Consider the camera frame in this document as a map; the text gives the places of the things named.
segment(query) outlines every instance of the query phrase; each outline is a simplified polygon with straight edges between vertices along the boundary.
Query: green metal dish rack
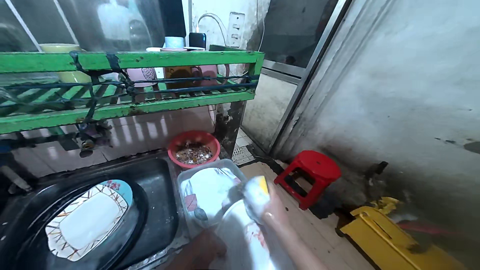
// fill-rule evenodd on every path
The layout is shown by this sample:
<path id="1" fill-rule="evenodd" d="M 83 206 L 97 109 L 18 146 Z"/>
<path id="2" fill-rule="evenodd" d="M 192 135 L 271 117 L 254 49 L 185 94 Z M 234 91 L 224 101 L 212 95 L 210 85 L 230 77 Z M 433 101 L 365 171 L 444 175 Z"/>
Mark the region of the green metal dish rack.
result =
<path id="1" fill-rule="evenodd" d="M 246 100 L 253 99 L 264 54 L 222 46 L 192 52 L 0 53 L 0 74 L 82 71 L 91 83 L 12 79 L 0 85 L 0 134 L 94 123 L 110 118 L 231 103 L 228 115 L 217 115 L 214 135 L 231 156 Z M 132 81 L 125 69 L 211 64 L 247 64 L 240 76 L 221 77 L 225 85 L 167 89 L 166 84 L 209 77 Z M 124 74 L 103 80 L 103 74 Z M 134 83 L 157 83 L 134 87 Z"/>

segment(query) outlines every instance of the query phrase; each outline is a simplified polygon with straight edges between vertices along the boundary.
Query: clear plastic tub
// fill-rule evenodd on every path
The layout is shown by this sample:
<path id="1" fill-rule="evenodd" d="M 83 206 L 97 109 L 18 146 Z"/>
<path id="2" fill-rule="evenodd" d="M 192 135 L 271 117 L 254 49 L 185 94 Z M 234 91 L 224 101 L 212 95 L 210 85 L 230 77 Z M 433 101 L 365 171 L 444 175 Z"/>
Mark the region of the clear plastic tub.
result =
<path id="1" fill-rule="evenodd" d="M 233 163 L 232 160 L 224 159 L 224 160 L 217 160 L 211 163 L 203 164 L 198 167 L 189 169 L 187 171 L 184 171 L 179 174 L 177 181 L 178 181 L 178 187 L 179 187 L 179 194 L 182 202 L 182 208 L 185 213 L 185 219 L 187 222 L 187 227 L 190 233 L 190 237 L 195 237 L 198 233 L 200 233 L 204 227 L 202 227 L 199 222 L 195 222 L 190 215 L 189 211 L 187 210 L 187 205 L 185 203 L 185 188 L 187 182 L 191 179 L 191 177 L 196 174 L 197 172 L 207 169 L 207 168 L 220 168 L 220 169 L 229 169 L 239 180 L 241 183 L 246 182 L 247 178 L 243 173 L 240 171 L 240 169 Z M 236 201 L 240 200 L 240 194 L 236 196 L 236 198 L 232 201 L 230 201 L 231 204 L 235 203 Z"/>

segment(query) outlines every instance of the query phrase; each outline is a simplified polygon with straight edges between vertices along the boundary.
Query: white plate with floral pattern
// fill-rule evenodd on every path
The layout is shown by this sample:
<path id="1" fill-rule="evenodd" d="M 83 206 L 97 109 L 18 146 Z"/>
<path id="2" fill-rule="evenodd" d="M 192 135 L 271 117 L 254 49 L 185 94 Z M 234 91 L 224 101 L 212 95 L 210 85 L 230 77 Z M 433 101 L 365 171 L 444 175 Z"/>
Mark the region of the white plate with floral pattern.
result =
<path id="1" fill-rule="evenodd" d="M 98 184 L 74 200 L 45 227 L 50 251 L 77 261 L 116 228 L 127 202 L 115 190 Z"/>

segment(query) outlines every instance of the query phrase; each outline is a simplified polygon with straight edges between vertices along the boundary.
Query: mold stain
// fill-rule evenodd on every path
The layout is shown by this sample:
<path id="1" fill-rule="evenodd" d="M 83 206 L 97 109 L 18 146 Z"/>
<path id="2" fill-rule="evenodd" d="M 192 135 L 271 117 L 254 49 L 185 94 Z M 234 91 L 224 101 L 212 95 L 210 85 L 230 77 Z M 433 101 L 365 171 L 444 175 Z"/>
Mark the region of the mold stain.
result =
<path id="1" fill-rule="evenodd" d="M 480 142 L 471 142 L 464 144 L 463 148 L 467 151 L 480 154 Z"/>

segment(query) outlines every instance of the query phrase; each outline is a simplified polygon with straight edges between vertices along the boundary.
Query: electrical outlet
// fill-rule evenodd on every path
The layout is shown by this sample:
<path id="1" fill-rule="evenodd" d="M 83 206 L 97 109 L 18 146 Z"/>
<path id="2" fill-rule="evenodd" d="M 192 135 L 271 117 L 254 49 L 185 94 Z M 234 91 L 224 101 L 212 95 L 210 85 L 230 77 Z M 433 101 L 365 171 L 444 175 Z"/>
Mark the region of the electrical outlet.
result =
<path id="1" fill-rule="evenodd" d="M 230 47 L 239 48 L 241 37 L 243 35 L 243 23 L 245 22 L 245 14 L 230 12 L 228 20 L 228 43 Z"/>

